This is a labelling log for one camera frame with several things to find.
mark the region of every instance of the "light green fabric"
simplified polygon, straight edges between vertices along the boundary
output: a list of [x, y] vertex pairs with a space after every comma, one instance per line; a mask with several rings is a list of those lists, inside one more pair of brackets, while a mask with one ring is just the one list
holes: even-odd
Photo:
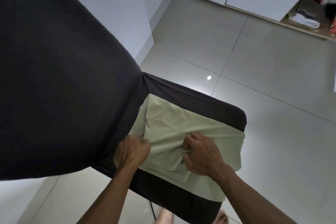
[[152, 94], [141, 105], [130, 134], [144, 135], [152, 145], [149, 157], [140, 169], [195, 195], [222, 202], [225, 195], [221, 188], [209, 177], [189, 172], [182, 162], [183, 153], [186, 152], [182, 147], [184, 137], [197, 131], [213, 139], [225, 163], [235, 171], [241, 168], [243, 132], [184, 110]]

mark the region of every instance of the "forearm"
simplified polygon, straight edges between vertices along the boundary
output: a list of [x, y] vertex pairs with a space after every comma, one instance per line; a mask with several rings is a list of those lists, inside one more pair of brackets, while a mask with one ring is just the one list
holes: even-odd
[[78, 224], [117, 224], [136, 167], [123, 166], [86, 211]]
[[213, 179], [221, 187], [243, 224], [296, 223], [239, 178], [231, 167], [223, 167]]

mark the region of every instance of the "dark gray ironing board cover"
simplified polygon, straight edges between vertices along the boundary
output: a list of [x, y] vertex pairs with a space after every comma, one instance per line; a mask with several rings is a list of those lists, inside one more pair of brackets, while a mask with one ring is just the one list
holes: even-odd
[[[241, 109], [142, 73], [78, 0], [0, 0], [0, 52], [0, 180], [89, 166], [113, 177], [115, 149], [149, 93], [246, 126]], [[142, 170], [130, 189], [189, 223], [212, 223], [221, 206]]]

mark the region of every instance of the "hand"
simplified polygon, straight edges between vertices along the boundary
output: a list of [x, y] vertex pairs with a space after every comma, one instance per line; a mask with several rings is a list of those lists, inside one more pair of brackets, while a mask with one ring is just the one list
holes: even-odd
[[216, 180], [229, 166], [223, 161], [217, 145], [202, 132], [192, 133], [183, 141], [184, 149], [191, 149], [183, 155], [187, 169], [197, 175], [207, 175]]
[[119, 143], [113, 162], [116, 167], [129, 166], [135, 170], [147, 159], [151, 144], [147, 139], [128, 135]]

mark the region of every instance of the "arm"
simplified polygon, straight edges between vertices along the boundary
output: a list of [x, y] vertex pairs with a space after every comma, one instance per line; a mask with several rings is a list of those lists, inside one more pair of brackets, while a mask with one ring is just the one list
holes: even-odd
[[207, 175], [214, 180], [221, 187], [243, 224], [296, 224], [224, 163], [211, 138], [202, 133], [193, 133], [185, 137], [183, 146], [191, 148], [191, 153], [183, 155], [187, 169], [198, 175]]
[[128, 187], [137, 168], [146, 160], [151, 145], [147, 140], [128, 135], [119, 143], [114, 157], [115, 176], [77, 224], [117, 224]]

